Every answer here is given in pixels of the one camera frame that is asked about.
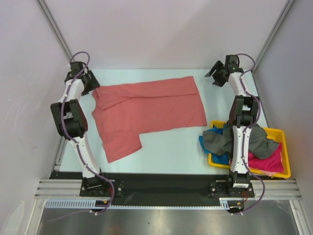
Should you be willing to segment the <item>salmon pink t shirt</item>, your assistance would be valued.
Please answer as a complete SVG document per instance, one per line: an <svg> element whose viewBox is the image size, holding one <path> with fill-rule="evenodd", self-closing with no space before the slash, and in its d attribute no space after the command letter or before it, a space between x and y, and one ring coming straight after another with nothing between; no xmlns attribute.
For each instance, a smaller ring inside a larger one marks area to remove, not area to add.
<svg viewBox="0 0 313 235"><path fill-rule="evenodd" d="M92 96L92 115L108 163L140 150L141 134L207 125L192 76L100 86Z"/></svg>

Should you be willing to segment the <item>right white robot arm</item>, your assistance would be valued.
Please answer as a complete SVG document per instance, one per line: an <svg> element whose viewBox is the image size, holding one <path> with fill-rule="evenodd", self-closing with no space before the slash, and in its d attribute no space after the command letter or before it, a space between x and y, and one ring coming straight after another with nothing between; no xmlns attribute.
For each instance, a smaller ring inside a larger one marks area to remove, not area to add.
<svg viewBox="0 0 313 235"><path fill-rule="evenodd" d="M254 59L245 54L231 54L225 62L217 61L205 77L212 77L213 84L222 87L229 83L234 92L234 100L229 112L228 125L233 133L233 157L230 166L230 181L225 190L230 196L238 196L250 184L252 173L248 167L248 145L252 127L257 124L261 114L259 97L253 95L244 76L251 74Z"/></svg>

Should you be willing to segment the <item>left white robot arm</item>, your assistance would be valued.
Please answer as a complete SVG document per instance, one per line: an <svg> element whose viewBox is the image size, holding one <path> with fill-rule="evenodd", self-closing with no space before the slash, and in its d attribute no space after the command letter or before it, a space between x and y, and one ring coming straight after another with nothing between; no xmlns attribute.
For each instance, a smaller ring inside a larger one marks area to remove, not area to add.
<svg viewBox="0 0 313 235"><path fill-rule="evenodd" d="M91 179L101 173L101 168L88 143L88 122L79 100L100 84L87 63L71 62L69 65L64 93L50 109L59 135L69 141L79 159L83 178Z"/></svg>

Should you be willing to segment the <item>grey t shirt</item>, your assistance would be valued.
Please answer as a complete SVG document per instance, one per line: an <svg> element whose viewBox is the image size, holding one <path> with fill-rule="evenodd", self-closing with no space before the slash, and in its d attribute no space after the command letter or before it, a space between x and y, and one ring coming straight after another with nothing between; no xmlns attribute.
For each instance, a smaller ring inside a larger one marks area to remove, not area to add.
<svg viewBox="0 0 313 235"><path fill-rule="evenodd" d="M259 125L252 127L249 137L249 152L258 159L269 158L279 147L279 143L269 139L266 131ZM203 146L208 152L215 155L227 154L233 157L234 134L233 129L228 124L221 128L212 128L204 131L202 135Z"/></svg>

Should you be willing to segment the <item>blue t shirt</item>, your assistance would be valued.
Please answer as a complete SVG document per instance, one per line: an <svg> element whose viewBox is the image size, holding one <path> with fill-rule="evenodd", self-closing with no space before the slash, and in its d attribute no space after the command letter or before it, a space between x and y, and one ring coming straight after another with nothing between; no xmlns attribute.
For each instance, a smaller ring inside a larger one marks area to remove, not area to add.
<svg viewBox="0 0 313 235"><path fill-rule="evenodd" d="M203 131L199 136L200 145L206 154L212 155L213 163L229 165L233 153L233 134L228 124L222 128L213 128Z"/></svg>

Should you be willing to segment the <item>yellow plastic bin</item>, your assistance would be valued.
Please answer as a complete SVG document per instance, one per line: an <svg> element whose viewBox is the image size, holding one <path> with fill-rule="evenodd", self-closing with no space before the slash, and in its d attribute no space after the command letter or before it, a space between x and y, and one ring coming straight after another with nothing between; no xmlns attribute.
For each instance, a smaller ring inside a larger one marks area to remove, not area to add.
<svg viewBox="0 0 313 235"><path fill-rule="evenodd" d="M210 129L222 133L222 128L226 122L213 120L210 123ZM267 138L279 143L277 150L267 159L261 160L249 152L248 166L252 173L266 175L269 177L288 179L291 176L291 168L288 158L285 133L280 129L264 128ZM208 153L208 164L213 167L224 168L229 170L230 164L228 157L216 156Z"/></svg>

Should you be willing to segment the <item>magenta t shirt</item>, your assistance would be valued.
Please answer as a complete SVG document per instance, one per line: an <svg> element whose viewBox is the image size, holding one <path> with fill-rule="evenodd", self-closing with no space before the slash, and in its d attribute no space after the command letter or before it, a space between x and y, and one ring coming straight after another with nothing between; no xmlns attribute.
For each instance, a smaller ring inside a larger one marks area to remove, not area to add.
<svg viewBox="0 0 313 235"><path fill-rule="evenodd" d="M283 173L282 164L282 144L279 143L277 149L266 159L259 159L251 152L248 153L248 166L250 169L257 169L269 174Z"/></svg>

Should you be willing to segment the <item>left aluminium corner post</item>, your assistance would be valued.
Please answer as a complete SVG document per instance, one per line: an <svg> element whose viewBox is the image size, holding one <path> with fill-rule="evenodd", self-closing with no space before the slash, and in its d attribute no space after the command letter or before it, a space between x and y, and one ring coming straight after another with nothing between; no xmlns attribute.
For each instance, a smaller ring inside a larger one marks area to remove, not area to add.
<svg viewBox="0 0 313 235"><path fill-rule="evenodd" d="M65 37L63 36L63 33L61 32L57 21L55 20L51 10L49 9L47 3L45 0L35 0L36 4L38 5L44 19L48 23L50 30L52 31L53 35L56 38L56 41L58 42L59 46L61 47L64 55L67 58L68 62L68 69L70 69L70 59L73 56L73 53L71 52L68 43L65 40Z"/></svg>

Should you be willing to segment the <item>aluminium corner post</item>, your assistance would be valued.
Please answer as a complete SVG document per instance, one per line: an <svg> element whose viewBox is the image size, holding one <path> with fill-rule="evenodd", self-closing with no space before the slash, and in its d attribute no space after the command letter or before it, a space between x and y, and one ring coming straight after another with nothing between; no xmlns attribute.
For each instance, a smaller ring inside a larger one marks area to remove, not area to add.
<svg viewBox="0 0 313 235"><path fill-rule="evenodd" d="M70 69L70 59L73 56L73 53L71 52L68 43L65 40L65 37L63 36L63 33L61 32L57 21L55 20L51 10L49 9L47 3L45 0L35 0L36 4L38 5L44 19L48 23L50 30L52 31L53 35L56 38L56 41L58 42L59 46L61 47L64 55L67 58L68 62L68 69Z"/></svg>
<svg viewBox="0 0 313 235"><path fill-rule="evenodd" d="M277 20L275 21L264 45L262 46L262 49L260 53L257 56L257 59L255 61L254 69L252 70L252 74L254 75L259 68L260 64L262 63L266 53L268 52L271 44L273 43L275 37L277 36L280 28L282 27L283 23L285 22L286 18L288 17L289 13L291 12L294 4L296 3L296 0L287 0L282 11L280 12Z"/></svg>

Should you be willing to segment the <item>right aluminium corner post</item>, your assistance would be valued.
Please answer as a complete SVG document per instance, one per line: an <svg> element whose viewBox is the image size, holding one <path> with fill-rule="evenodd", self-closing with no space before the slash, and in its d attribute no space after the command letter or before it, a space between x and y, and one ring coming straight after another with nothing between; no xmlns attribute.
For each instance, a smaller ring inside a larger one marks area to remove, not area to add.
<svg viewBox="0 0 313 235"><path fill-rule="evenodd" d="M296 3L296 0L287 0L282 11L280 12L277 20L275 21L264 45L262 46L262 49L260 53L257 56L257 59L255 61L254 69L252 70L252 74L254 75L259 68L260 64L262 63L266 53L268 52L271 44L273 43L275 37L277 36L280 28L282 27L283 23L285 22L286 18L288 17L289 13L291 12L294 4Z"/></svg>

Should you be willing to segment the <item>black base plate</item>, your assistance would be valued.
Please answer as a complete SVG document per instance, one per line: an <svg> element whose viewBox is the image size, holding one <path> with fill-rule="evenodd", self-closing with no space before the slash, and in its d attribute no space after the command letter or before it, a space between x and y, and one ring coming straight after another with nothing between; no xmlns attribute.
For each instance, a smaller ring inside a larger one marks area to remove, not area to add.
<svg viewBox="0 0 313 235"><path fill-rule="evenodd" d="M53 172L50 179L81 180L80 197L107 202L120 198L125 202L165 200L180 204L184 200L204 203L213 198L232 198L240 201L255 196L252 184L248 188L232 188L227 175L108 173L106 176L111 185L99 178L84 179L79 172Z"/></svg>

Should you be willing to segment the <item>aluminium frame rail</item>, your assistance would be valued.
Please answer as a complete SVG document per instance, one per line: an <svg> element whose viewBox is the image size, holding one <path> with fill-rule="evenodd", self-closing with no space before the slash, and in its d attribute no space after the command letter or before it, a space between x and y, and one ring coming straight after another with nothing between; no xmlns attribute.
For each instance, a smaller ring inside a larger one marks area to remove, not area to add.
<svg viewBox="0 0 313 235"><path fill-rule="evenodd" d="M81 180L40 180L35 198L79 198ZM301 200L302 196L295 180L264 180L264 200Z"/></svg>

